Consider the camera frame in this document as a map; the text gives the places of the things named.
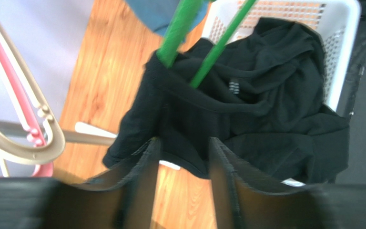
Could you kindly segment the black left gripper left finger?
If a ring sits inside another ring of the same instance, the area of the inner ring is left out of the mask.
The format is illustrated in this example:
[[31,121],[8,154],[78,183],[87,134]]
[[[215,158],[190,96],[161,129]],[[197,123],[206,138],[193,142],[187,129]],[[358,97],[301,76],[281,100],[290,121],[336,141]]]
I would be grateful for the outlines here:
[[81,184],[52,177],[0,178],[0,229],[148,229],[161,141]]

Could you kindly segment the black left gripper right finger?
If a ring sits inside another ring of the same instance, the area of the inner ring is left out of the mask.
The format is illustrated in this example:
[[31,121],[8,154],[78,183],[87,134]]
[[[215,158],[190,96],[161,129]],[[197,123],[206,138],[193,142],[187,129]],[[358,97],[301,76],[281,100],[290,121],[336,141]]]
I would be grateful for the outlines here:
[[209,176],[219,229],[366,229],[366,185],[293,187],[209,140]]

